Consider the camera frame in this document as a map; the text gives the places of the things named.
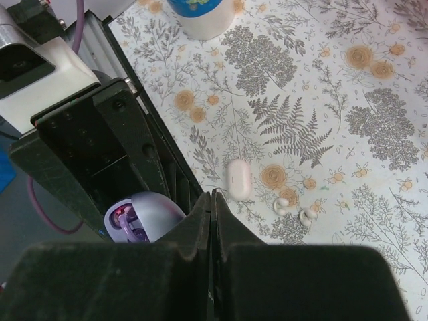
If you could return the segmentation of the white earbud charging case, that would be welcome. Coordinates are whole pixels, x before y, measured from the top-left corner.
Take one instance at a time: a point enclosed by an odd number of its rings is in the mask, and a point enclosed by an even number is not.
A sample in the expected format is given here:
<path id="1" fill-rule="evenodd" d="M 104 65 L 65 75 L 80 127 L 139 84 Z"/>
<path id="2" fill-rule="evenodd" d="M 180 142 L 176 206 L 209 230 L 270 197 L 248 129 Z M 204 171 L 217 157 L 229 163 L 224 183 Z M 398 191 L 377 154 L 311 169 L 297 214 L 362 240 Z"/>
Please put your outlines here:
<path id="1" fill-rule="evenodd" d="M 231 160 L 227 165 L 227 192 L 234 201 L 246 201 L 252 190 L 251 167 L 241 159 Z"/>

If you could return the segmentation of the purple metallic earbud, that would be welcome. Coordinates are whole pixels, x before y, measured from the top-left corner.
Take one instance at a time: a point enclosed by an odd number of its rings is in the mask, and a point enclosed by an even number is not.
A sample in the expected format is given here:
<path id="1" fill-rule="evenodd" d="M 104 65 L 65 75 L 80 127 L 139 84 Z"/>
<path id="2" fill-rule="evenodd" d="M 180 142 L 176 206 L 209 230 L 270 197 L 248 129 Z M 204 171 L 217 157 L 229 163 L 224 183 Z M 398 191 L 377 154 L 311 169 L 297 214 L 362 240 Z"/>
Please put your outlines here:
<path id="1" fill-rule="evenodd" d="M 113 223 L 120 227 L 129 243 L 147 242 L 148 236 L 142 227 L 142 223 L 130 205 L 117 209 L 113 214 Z"/>

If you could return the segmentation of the white earbud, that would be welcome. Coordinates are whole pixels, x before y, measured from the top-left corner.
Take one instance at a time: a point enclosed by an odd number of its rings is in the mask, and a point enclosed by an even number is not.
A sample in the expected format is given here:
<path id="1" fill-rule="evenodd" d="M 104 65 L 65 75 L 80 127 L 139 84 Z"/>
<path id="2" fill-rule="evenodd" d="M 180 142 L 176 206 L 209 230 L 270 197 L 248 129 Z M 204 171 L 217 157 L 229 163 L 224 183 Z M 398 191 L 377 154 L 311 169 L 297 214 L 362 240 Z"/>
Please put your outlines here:
<path id="1" fill-rule="evenodd" d="M 273 202 L 273 210 L 279 216 L 284 216 L 287 213 L 289 201 L 285 198 L 278 197 Z"/>
<path id="2" fill-rule="evenodd" d="M 312 224 L 312 221 L 316 218 L 316 213 L 311 209 L 311 208 L 303 208 L 300 212 L 299 212 L 299 220 L 300 223 L 304 226 L 304 227 L 309 227 Z"/>

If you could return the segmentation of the lavender earbud charging case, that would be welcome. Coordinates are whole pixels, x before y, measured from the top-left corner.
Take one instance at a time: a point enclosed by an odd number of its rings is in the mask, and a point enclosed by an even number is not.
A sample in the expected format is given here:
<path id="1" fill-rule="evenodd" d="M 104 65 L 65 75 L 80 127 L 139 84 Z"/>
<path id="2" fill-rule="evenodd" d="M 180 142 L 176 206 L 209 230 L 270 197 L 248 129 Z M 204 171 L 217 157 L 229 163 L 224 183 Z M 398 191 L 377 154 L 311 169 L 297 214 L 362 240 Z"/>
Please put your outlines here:
<path id="1" fill-rule="evenodd" d="M 128 243 L 120 227 L 113 223 L 112 217 L 117 209 L 127 205 L 134 208 L 148 236 L 148 241 L 141 243 L 159 240 L 186 217 L 174 201 L 160 193 L 149 191 L 136 193 L 113 204 L 104 215 L 105 228 L 116 243 Z"/>

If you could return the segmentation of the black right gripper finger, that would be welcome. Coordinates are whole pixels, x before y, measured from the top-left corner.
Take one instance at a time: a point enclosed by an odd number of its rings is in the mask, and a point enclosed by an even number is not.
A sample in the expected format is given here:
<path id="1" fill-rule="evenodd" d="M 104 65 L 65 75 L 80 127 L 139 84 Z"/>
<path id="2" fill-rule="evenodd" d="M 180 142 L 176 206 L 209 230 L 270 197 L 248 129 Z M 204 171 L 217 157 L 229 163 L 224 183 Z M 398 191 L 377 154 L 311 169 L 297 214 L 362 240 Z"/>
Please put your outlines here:
<path id="1" fill-rule="evenodd" d="M 216 320 L 408 320 L 381 254 L 356 245 L 268 245 L 211 195 Z"/>
<path id="2" fill-rule="evenodd" d="M 2 320 L 210 320 L 211 197 L 154 243 L 40 243 L 1 295 Z"/>
<path id="3" fill-rule="evenodd" d="M 102 90 L 93 103 L 124 150 L 93 175 L 110 202 L 153 191 L 190 213 L 202 189 L 159 117 L 145 113 L 130 90 L 117 87 Z"/>
<path id="4" fill-rule="evenodd" d="M 93 175 L 110 165 L 110 130 L 93 96 L 37 116 L 35 130 L 12 144 L 11 160 L 104 240 L 110 199 Z"/>

